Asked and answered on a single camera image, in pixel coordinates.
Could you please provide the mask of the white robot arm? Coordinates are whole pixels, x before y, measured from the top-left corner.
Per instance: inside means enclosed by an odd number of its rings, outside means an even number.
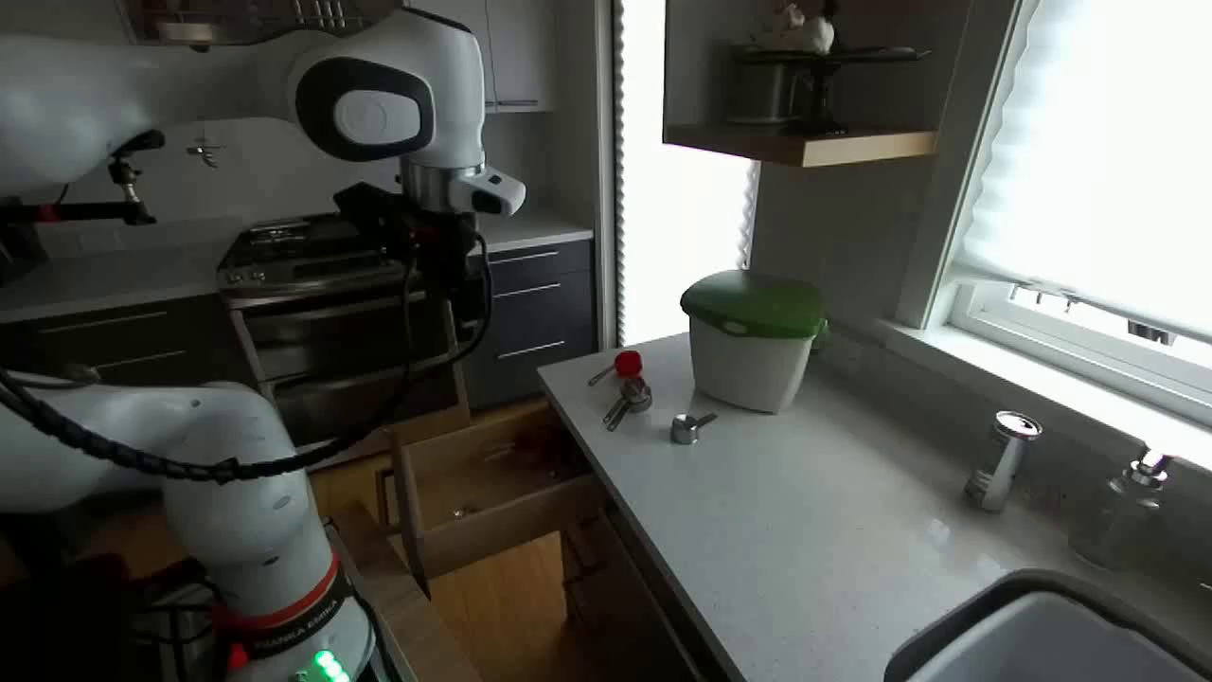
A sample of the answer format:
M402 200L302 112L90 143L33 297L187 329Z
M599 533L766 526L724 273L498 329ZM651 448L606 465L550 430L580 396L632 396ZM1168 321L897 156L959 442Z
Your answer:
M276 119L333 160L398 162L402 187L355 182L336 214L452 311L488 315L470 269L479 221L518 214L526 187L485 160L485 55L470 26L394 7L354 33L283 30L211 55L0 38L8 196L76 182L152 131L224 119ZM152 479L175 537L216 585L226 682L336 682L375 655L307 465L274 402L238 382L3 379L3 506L60 513L122 472Z

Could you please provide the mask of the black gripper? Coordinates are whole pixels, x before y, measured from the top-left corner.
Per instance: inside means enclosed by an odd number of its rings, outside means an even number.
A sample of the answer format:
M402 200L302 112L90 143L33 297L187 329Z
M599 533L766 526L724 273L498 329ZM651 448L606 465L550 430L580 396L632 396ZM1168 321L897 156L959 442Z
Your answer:
M355 182L333 195L336 214L394 263L416 264L445 297L466 297L474 221L459 214L428 214L412 196Z

